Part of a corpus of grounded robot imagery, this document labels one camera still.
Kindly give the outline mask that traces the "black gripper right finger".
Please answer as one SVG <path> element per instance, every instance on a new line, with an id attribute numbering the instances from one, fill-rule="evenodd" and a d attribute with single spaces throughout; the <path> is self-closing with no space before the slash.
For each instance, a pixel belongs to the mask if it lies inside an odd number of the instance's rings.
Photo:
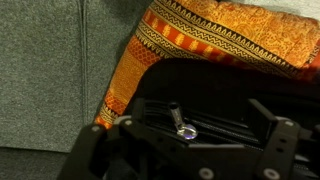
<path id="1" fill-rule="evenodd" d="M 246 122 L 258 140 L 267 140 L 277 123 L 275 115 L 256 99 L 248 100 Z"/>

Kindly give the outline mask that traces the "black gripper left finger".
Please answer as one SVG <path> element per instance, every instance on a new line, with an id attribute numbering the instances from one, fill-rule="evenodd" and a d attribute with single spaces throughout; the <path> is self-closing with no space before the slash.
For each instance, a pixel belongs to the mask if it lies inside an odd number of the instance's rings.
<path id="1" fill-rule="evenodd" d="M 143 122 L 145 118 L 145 99 L 137 98 L 132 109 L 132 118 L 138 122 Z"/>

